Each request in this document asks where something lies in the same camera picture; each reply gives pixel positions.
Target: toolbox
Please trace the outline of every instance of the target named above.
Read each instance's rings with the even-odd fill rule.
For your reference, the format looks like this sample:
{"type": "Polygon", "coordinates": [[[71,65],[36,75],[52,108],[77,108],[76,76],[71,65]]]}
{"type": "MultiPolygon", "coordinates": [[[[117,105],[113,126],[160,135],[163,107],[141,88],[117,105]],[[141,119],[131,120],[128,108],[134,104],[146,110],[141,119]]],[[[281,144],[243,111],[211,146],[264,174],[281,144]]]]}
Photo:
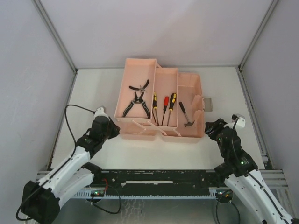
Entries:
{"type": "Polygon", "coordinates": [[[200,76],[162,68],[156,59],[128,58],[114,117],[125,139],[162,134],[164,141],[196,143],[205,127],[200,76]]]}

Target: screwdriver handle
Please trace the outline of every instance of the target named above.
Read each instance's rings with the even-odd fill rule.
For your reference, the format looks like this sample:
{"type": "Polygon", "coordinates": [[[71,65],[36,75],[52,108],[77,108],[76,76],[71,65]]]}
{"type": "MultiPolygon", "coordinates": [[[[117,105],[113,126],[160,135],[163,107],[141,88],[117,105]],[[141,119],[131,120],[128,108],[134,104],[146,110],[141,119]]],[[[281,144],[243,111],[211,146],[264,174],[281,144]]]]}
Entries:
{"type": "Polygon", "coordinates": [[[169,102],[169,97],[165,97],[165,99],[164,99],[164,109],[163,109],[164,113],[166,112],[168,102],[169,102]]]}
{"type": "Polygon", "coordinates": [[[183,113],[186,113],[183,103],[182,103],[182,102],[179,102],[178,104],[179,104],[179,106],[181,107],[182,112],[183,112],[183,113]]]}
{"type": "Polygon", "coordinates": [[[177,100],[177,94],[176,93],[173,93],[170,97],[170,106],[169,106],[169,110],[172,111],[173,109],[173,106],[174,106],[174,103],[176,102],[177,100]]]}
{"type": "Polygon", "coordinates": [[[157,95],[156,95],[156,92],[154,92],[154,100],[153,100],[153,108],[154,109],[157,109],[157,95]]]}

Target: yellow and black screwdriver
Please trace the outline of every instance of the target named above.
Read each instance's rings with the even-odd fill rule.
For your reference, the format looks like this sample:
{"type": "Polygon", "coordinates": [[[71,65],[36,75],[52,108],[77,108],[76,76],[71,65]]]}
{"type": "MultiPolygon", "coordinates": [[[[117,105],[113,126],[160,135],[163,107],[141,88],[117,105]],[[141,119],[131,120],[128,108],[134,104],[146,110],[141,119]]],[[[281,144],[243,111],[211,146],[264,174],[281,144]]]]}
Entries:
{"type": "Polygon", "coordinates": [[[169,125],[170,114],[171,114],[171,111],[173,110],[173,106],[174,106],[174,103],[176,102],[176,100],[177,100],[177,94],[173,93],[170,97],[169,115],[168,115],[167,126],[169,125]]]}
{"type": "Polygon", "coordinates": [[[159,125],[159,120],[158,120],[158,114],[157,114],[157,95],[156,92],[154,92],[154,100],[153,100],[153,110],[156,112],[156,118],[157,118],[157,124],[159,125]]]}

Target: black pliers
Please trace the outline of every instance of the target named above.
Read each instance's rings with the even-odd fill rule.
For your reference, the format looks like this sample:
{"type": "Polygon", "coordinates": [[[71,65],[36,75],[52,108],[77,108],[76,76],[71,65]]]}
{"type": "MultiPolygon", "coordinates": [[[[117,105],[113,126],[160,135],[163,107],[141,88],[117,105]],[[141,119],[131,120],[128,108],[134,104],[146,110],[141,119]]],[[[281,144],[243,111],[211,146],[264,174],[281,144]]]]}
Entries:
{"type": "Polygon", "coordinates": [[[140,88],[137,88],[137,87],[133,87],[133,86],[129,85],[129,88],[132,89],[132,90],[135,90],[135,91],[140,90],[140,92],[143,92],[143,91],[146,92],[145,88],[149,85],[149,83],[150,83],[150,80],[148,79],[143,87],[140,86],[140,88]]]}
{"type": "Polygon", "coordinates": [[[142,99],[144,92],[140,95],[140,97],[137,96],[136,92],[134,92],[134,95],[135,99],[131,101],[130,105],[125,109],[122,116],[126,117],[127,113],[132,109],[134,104],[142,104],[142,107],[144,108],[146,115],[148,116],[148,118],[150,118],[150,110],[146,106],[145,101],[142,99]]]}

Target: screwdriver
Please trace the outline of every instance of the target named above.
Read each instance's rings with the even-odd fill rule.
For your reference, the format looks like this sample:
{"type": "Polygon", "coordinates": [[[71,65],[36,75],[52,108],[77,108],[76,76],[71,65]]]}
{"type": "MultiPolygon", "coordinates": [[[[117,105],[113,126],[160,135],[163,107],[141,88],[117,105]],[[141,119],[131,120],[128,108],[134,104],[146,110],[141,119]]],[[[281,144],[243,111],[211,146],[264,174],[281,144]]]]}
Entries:
{"type": "Polygon", "coordinates": [[[169,101],[169,97],[165,97],[164,99],[164,109],[163,109],[163,119],[162,119],[162,126],[163,126],[163,121],[164,121],[164,115],[168,106],[168,101],[169,101]]]}
{"type": "Polygon", "coordinates": [[[156,118],[157,118],[157,124],[159,125],[159,120],[158,120],[158,114],[157,114],[157,95],[156,92],[154,92],[154,100],[153,100],[153,110],[155,109],[156,112],[156,118]]]}
{"type": "Polygon", "coordinates": [[[169,106],[169,115],[168,115],[167,126],[169,124],[170,114],[171,114],[171,111],[173,110],[173,106],[174,106],[174,103],[176,102],[176,100],[177,100],[177,94],[173,93],[170,97],[170,106],[169,106]]]}

